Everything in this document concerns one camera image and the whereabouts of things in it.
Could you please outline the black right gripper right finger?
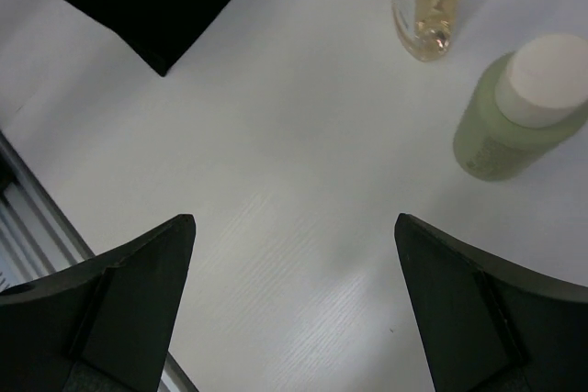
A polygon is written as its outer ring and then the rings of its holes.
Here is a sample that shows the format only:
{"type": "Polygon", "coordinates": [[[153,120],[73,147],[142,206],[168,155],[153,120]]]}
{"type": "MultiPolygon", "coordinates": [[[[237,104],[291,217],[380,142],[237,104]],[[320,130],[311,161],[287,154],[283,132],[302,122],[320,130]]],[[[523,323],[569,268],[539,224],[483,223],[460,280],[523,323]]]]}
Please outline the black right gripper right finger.
{"type": "Polygon", "coordinates": [[[435,390],[586,390],[586,287],[409,214],[394,238],[435,390]]]}

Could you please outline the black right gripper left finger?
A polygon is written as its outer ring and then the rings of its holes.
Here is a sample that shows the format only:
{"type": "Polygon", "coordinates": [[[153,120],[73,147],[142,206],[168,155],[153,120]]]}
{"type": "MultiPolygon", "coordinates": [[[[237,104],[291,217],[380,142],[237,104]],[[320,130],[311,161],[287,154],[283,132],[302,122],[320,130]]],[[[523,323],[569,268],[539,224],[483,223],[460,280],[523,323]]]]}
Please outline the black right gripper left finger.
{"type": "Polygon", "coordinates": [[[2,291],[2,390],[157,390],[195,237],[193,216],[177,215],[2,291]]]}

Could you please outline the green bottle beige cap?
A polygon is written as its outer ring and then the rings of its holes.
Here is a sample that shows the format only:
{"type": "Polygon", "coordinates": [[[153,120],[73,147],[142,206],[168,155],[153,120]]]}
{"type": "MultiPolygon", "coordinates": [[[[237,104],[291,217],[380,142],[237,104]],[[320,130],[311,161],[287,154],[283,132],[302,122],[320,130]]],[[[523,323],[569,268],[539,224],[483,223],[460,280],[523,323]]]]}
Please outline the green bottle beige cap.
{"type": "Polygon", "coordinates": [[[587,122],[587,41],[533,39],[483,72],[459,121],[453,152],[482,181],[520,174],[587,122]]]}

